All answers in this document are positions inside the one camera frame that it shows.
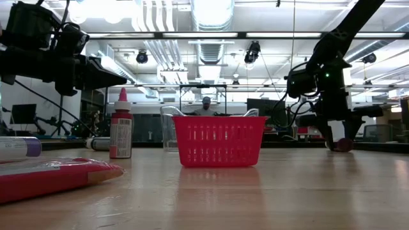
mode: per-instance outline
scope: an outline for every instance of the black robotic arm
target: black robotic arm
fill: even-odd
[[[345,137],[354,140],[363,124],[362,116],[383,116],[379,106],[348,108],[343,69],[350,67],[343,57],[350,48],[355,35],[379,9],[385,0],[360,0],[344,20],[316,44],[313,55],[303,70],[291,70],[287,93],[298,98],[306,93],[319,95],[312,108],[315,114],[300,116],[296,120],[299,127],[316,126],[331,150],[335,150],[331,127],[328,121],[343,121]]]

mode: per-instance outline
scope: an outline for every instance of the person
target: person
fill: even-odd
[[[198,116],[214,116],[215,111],[210,109],[210,97],[205,96],[202,100],[203,107],[194,111],[194,113]]]

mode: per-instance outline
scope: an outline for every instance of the red plastic basket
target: red plastic basket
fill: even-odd
[[[265,117],[172,117],[180,163],[187,167],[257,164]]]

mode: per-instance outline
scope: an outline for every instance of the red object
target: red object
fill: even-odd
[[[111,118],[110,158],[130,158],[132,156],[132,128],[134,116],[129,113],[131,104],[127,100],[127,91],[121,89],[120,99],[114,104],[115,112]]]
[[[297,134],[298,135],[300,134],[308,135],[308,127],[299,127],[297,130]]]
[[[100,183],[122,174],[120,166],[85,158],[0,162],[0,203]]]
[[[265,117],[172,118],[182,165],[240,167],[257,164]]]
[[[128,98],[127,98],[127,90],[125,88],[121,89],[121,93],[120,93],[120,102],[127,102]]]

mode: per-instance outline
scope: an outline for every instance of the red bottle cap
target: red bottle cap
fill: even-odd
[[[121,89],[120,99],[114,103],[115,110],[126,110],[130,111],[130,102],[127,100],[127,90],[125,88]]]
[[[121,93],[120,93],[120,102],[127,102],[127,90],[125,88],[121,89]]]

